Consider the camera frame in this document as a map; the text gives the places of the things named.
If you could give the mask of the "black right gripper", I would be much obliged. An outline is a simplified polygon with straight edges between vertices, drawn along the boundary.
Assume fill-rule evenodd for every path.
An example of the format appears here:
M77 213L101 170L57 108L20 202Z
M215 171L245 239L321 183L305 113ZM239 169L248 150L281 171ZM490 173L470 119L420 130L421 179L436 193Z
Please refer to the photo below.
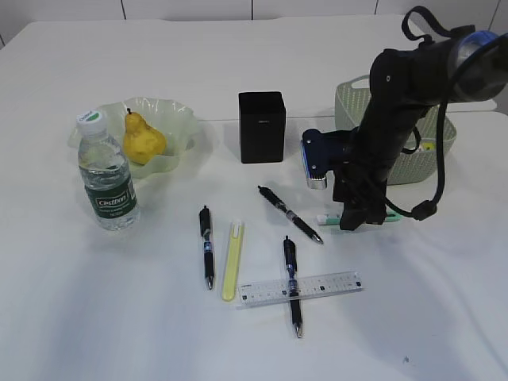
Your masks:
M418 121L446 95L455 45L447 40L413 51L386 49L376 57L368 107L333 169L341 230L357 229L366 217L370 225L385 222L387 177Z

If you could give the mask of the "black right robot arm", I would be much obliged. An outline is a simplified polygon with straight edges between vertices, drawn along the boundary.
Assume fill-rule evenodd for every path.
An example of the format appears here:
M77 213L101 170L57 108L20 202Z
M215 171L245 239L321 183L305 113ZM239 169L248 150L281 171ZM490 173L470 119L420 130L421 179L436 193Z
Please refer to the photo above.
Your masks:
M448 104L481 102L507 84L507 37L480 31L458 39L422 45L412 51L386 49L372 64L371 98L360 125L348 133L348 144L333 169L333 199L344 205L340 227L353 231L364 223L383 224L387 208L387 178L416 124L439 108L437 189L406 211L424 220L437 211L445 188L444 123Z

